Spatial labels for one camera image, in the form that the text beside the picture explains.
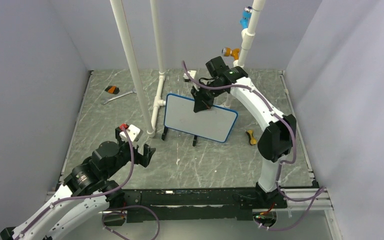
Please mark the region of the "blue framed whiteboard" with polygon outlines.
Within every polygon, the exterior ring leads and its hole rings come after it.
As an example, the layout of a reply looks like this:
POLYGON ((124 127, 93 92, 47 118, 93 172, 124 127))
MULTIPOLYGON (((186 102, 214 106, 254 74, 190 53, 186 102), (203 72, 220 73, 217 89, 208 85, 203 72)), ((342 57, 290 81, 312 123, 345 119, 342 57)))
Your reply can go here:
POLYGON ((194 112, 194 104, 192 98, 167 94, 164 128, 218 143, 226 142, 237 121, 238 112, 218 105, 209 110, 194 112))

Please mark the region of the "yellow black eraser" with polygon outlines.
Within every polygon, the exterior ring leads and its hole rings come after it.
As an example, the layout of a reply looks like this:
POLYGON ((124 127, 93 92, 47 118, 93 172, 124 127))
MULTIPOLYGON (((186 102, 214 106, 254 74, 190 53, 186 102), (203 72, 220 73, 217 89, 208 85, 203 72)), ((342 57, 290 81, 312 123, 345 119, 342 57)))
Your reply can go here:
POLYGON ((246 135, 248 137, 248 143, 251 146, 254 146, 254 145, 256 145, 258 143, 256 138, 254 137, 254 131, 253 130, 247 130, 245 133, 246 133, 246 135))

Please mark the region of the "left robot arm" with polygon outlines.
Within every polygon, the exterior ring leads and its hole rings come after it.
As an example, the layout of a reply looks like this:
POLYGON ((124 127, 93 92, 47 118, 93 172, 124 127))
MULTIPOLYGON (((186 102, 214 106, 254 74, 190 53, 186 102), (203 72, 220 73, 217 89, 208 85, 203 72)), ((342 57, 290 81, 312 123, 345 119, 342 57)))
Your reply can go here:
POLYGON ((74 167, 50 199, 22 224, 6 227, 2 240, 59 240, 94 214, 126 207, 131 200, 123 191, 133 172, 117 184, 110 178, 125 165, 146 168, 156 149, 144 144, 143 152, 133 142, 140 129, 122 124, 115 129, 116 141, 104 141, 74 167))

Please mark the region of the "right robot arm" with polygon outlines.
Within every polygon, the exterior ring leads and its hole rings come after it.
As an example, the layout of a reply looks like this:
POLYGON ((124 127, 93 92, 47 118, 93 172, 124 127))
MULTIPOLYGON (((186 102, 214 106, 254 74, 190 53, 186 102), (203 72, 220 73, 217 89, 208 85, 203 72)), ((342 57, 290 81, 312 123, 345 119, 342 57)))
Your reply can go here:
POLYGON ((293 114, 286 115, 274 107, 242 67, 229 67, 220 56, 205 65, 211 77, 203 81, 194 79, 187 69, 184 70, 193 83, 193 111, 210 110, 216 97, 229 93, 254 117, 262 130, 257 149, 263 157, 255 200, 260 207, 267 208, 275 201, 275 197, 284 195, 280 189, 282 166, 296 161, 297 120, 293 114))

